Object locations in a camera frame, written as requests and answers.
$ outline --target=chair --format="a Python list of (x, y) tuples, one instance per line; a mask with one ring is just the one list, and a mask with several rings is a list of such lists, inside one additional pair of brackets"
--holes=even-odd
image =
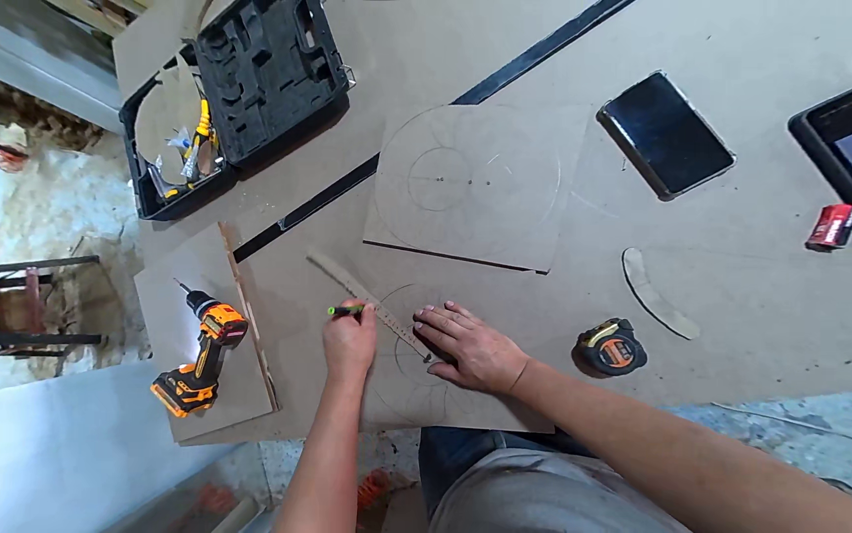
[[(60, 357), (65, 350), (50, 350), (48, 346), (100, 344), (102, 335), (52, 335), (44, 328), (44, 305), (41, 285), (52, 285), (51, 274), (41, 275), (41, 268), (64, 267), (99, 263), (96, 255), (52, 259), (28, 263), (0, 265), (0, 356)], [(24, 277), (7, 277), (24, 271)]]

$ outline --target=smartphone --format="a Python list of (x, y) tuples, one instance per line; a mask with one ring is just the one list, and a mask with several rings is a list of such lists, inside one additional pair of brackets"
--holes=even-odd
[(597, 120), (663, 201), (736, 163), (735, 154), (662, 70), (606, 103)]

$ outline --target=wooden ruler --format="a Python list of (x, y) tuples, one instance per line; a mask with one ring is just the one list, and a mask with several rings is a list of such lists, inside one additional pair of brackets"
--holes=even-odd
[(375, 305), (376, 316), (384, 324), (386, 324), (387, 327), (392, 329), (399, 338), (411, 346), (417, 354), (422, 356), (423, 362), (430, 362), (432, 360), (432, 352), (430, 352), (429, 348), (427, 348), (422, 341), (417, 339), (415, 335), (406, 331), (406, 328), (404, 328), (402, 324), (396, 320), (393, 313), (391, 313), (389, 309), (386, 309), (379, 300), (374, 298), (370, 291), (351, 276), (346, 269), (315, 249), (307, 250), (307, 260), (312, 262), (320, 270), (323, 270), (325, 274), (333, 278), (334, 281), (339, 283), (343, 288), (347, 289), (347, 292), (353, 295), (354, 298), (360, 298), (361, 300), (365, 300), (370, 304)]

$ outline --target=tool case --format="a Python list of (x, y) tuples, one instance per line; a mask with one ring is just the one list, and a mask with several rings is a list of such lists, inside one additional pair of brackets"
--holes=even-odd
[[(123, 105), (124, 145), (137, 211), (176, 220), (280, 159), (339, 117), (349, 88), (321, 0), (238, 0), (180, 51), (198, 67), (219, 136), (217, 169), (169, 201), (136, 148), (140, 104), (155, 77)], [(173, 67), (176, 58), (164, 67)]]

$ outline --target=drill bit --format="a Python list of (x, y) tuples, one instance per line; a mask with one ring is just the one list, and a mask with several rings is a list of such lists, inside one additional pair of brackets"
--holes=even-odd
[(180, 287), (182, 287), (183, 290), (186, 291), (186, 294), (189, 294), (190, 292), (192, 292), (191, 290), (189, 290), (189, 287), (187, 287), (186, 285), (183, 285), (183, 282), (177, 280), (176, 278), (173, 278), (173, 281), (180, 284)]

